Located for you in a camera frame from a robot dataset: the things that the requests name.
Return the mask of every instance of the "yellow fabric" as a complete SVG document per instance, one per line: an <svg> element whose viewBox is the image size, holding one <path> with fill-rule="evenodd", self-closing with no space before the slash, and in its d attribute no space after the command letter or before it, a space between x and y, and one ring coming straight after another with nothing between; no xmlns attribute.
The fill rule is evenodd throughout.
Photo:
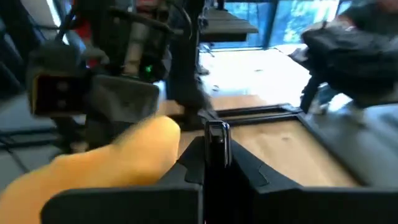
<svg viewBox="0 0 398 224"><path fill-rule="evenodd" d="M163 116L127 130L108 146L59 156L4 190L0 224L39 224L46 201L67 189L153 184L175 164L179 140L179 126Z"/></svg>

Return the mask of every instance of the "black backpack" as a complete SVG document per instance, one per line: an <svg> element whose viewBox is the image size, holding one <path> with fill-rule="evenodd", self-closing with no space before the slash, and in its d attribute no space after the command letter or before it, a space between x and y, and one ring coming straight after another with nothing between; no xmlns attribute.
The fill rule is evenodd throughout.
<svg viewBox="0 0 398 224"><path fill-rule="evenodd" d="M337 90L370 92L398 80L398 39L341 27L303 33L315 72Z"/></svg>

